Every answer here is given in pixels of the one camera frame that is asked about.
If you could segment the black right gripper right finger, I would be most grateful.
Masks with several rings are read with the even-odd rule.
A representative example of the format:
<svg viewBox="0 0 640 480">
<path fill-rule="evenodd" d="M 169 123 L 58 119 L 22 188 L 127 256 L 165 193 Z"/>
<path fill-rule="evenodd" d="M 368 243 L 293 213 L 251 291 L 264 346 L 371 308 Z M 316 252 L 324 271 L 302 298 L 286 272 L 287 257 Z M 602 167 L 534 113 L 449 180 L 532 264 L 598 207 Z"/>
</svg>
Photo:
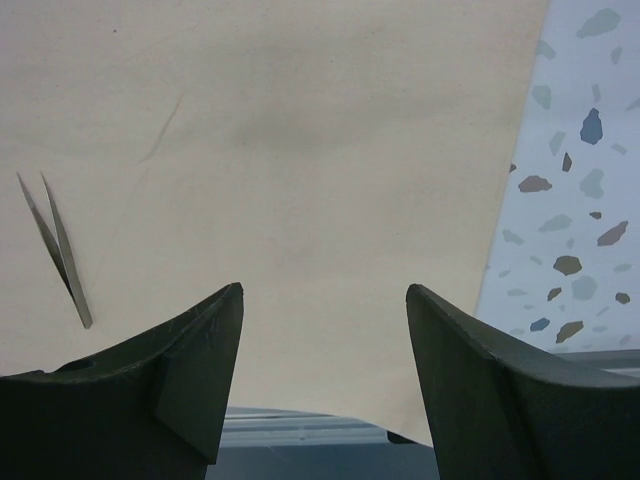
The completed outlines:
<svg viewBox="0 0 640 480">
<path fill-rule="evenodd" d="M 533 347 L 419 284 L 406 309 L 441 478 L 638 478 L 638 379 Z"/>
</svg>

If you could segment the beige cloth wrap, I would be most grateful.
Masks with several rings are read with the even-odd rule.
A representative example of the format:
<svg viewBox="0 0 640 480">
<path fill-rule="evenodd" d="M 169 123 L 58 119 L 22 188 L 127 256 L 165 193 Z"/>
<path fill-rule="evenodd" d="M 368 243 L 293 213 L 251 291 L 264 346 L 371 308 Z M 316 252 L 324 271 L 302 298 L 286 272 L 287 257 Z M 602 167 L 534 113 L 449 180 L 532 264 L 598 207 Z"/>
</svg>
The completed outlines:
<svg viewBox="0 0 640 480">
<path fill-rule="evenodd" d="M 543 1 L 5 1 L 1 370 L 239 282 L 230 403 L 431 436 L 405 295 L 475 308 Z M 16 174 L 54 229 L 86 330 Z"/>
</svg>

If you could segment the steel tweezers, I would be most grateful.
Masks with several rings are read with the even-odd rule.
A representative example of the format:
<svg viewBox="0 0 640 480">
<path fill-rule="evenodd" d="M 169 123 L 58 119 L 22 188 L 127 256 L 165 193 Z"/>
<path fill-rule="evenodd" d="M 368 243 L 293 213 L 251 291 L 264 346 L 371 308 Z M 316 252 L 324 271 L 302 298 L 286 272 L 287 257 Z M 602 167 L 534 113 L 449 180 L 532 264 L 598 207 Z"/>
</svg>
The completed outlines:
<svg viewBox="0 0 640 480">
<path fill-rule="evenodd" d="M 42 241 L 58 271 L 60 278 L 71 296 L 83 327 L 86 330 L 89 330 L 93 326 L 93 316 L 84 293 L 69 236 L 57 207 L 53 192 L 44 177 L 44 174 L 41 174 L 54 225 L 54 229 L 51 230 L 39 211 L 35 200 L 29 192 L 22 177 L 19 173 L 17 173 L 16 176 L 23 196 L 41 235 Z"/>
</svg>

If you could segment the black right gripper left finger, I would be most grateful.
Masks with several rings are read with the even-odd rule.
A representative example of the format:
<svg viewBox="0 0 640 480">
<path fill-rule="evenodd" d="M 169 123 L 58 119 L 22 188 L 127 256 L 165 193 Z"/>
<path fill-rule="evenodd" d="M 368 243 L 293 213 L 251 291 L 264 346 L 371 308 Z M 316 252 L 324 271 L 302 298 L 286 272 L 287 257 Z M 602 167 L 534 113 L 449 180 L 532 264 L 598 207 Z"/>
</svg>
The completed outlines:
<svg viewBox="0 0 640 480">
<path fill-rule="evenodd" d="M 217 460 L 243 323 L 232 283 L 52 372 L 1 380 L 5 479 L 202 479 Z"/>
</svg>

